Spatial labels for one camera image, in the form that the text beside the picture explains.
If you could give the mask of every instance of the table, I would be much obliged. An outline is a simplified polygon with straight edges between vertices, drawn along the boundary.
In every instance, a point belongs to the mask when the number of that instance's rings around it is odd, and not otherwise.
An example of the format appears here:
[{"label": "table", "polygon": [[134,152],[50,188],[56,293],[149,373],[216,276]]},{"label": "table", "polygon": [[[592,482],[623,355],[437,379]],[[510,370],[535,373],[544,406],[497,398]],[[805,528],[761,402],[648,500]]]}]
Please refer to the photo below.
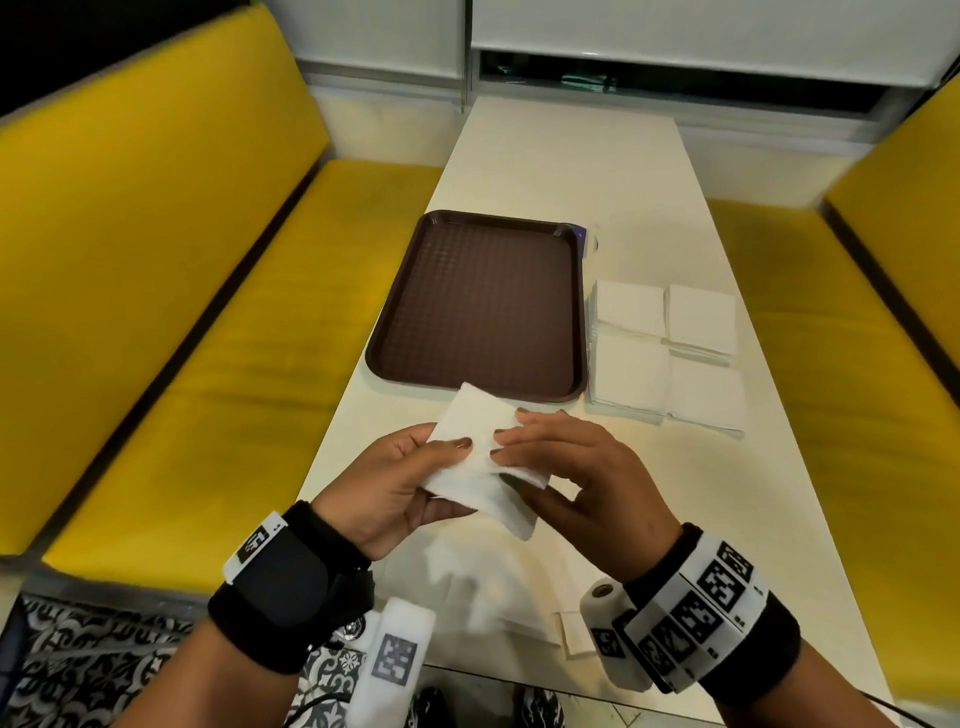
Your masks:
[{"label": "table", "polygon": [[[806,638],[858,688],[889,699],[673,120],[622,109],[481,97],[428,209],[442,208],[597,226],[601,245],[585,263],[587,290],[594,279],[604,278],[682,283],[736,296],[736,366],[749,412],[745,439],[673,421],[654,426],[590,414],[584,398],[568,409],[633,448],[681,520],[735,544],[767,575]],[[382,381],[361,357],[300,497],[315,496],[380,435],[436,420],[452,396]],[[556,478],[554,486],[568,495],[575,492]],[[562,647],[491,628],[490,615],[470,613],[471,595],[477,593],[484,595],[488,610],[493,599],[511,613],[507,617],[516,610],[536,613],[545,624],[558,604],[564,611],[577,609],[599,574],[543,522],[526,543],[482,515],[434,524],[375,568],[380,596],[399,595],[428,606],[446,598],[448,608],[441,610],[427,656],[432,665],[719,722],[699,686],[680,695],[622,691],[607,680],[596,658],[568,660]]]}]

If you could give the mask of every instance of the yellow bench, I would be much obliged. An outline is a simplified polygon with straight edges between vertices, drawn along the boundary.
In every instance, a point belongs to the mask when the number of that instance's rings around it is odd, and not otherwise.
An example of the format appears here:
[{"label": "yellow bench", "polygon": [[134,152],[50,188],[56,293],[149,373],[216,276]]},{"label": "yellow bench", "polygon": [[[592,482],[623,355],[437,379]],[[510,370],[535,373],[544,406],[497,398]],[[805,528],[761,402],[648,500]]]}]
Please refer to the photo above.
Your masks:
[{"label": "yellow bench", "polygon": [[310,181],[328,141],[262,5],[0,127],[0,554],[28,546],[306,179],[44,560],[208,593],[294,499],[441,174],[335,159]]},{"label": "yellow bench", "polygon": [[[950,366],[958,169],[954,81],[827,194]],[[891,688],[960,699],[960,409],[817,210],[709,205]]]}]

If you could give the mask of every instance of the wrist-mounted device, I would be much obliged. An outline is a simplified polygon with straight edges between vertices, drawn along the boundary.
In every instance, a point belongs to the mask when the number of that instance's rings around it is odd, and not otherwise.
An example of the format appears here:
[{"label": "wrist-mounted device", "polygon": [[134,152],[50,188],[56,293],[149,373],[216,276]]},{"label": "wrist-mounted device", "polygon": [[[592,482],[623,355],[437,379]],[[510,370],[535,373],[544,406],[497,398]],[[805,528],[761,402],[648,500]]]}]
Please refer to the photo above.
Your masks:
[{"label": "wrist-mounted device", "polygon": [[[643,576],[622,590],[607,581],[593,585],[581,606],[593,621],[607,610],[609,629],[588,624],[601,660],[610,671],[616,653],[629,654],[662,692],[699,682],[718,702],[745,707],[800,655],[800,626],[754,565],[692,523]],[[629,603],[615,590],[632,605],[623,609]]]},{"label": "wrist-mounted device", "polygon": [[252,660],[282,674],[373,608],[370,560],[304,500],[270,514],[224,564],[207,612]]}]

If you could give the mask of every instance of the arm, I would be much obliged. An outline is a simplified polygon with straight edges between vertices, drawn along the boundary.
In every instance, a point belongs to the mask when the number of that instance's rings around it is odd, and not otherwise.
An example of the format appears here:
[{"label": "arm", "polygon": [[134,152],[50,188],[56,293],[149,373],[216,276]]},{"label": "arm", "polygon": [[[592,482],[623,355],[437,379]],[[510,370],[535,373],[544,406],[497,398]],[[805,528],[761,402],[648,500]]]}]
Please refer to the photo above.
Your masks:
[{"label": "arm", "polygon": [[[380,438],[311,504],[372,561],[421,525],[472,513],[420,487],[432,473],[463,460],[471,446],[469,439],[427,444],[432,431],[433,424],[416,425]],[[297,679],[258,665],[205,619],[117,728],[278,728]]]},{"label": "arm", "polygon": [[[680,522],[653,478],[636,454],[607,430],[564,412],[518,410],[516,417],[523,426],[494,435],[502,448],[491,453],[492,460],[558,475],[580,486],[570,501],[550,487],[511,483],[527,505],[598,569],[627,584],[677,542]],[[793,667],[759,700],[736,710],[717,708],[733,728],[893,725],[806,643]]]}]

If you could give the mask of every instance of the shoe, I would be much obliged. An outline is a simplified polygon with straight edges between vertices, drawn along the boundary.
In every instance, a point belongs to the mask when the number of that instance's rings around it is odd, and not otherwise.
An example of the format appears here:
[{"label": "shoe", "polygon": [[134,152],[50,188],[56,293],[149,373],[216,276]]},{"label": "shoe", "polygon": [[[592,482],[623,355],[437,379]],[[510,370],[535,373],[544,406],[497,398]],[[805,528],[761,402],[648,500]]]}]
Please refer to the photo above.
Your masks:
[{"label": "shoe", "polygon": [[517,728],[565,728],[564,709],[555,692],[517,685],[514,700]]},{"label": "shoe", "polygon": [[439,688],[424,688],[414,696],[406,728],[456,728]]}]

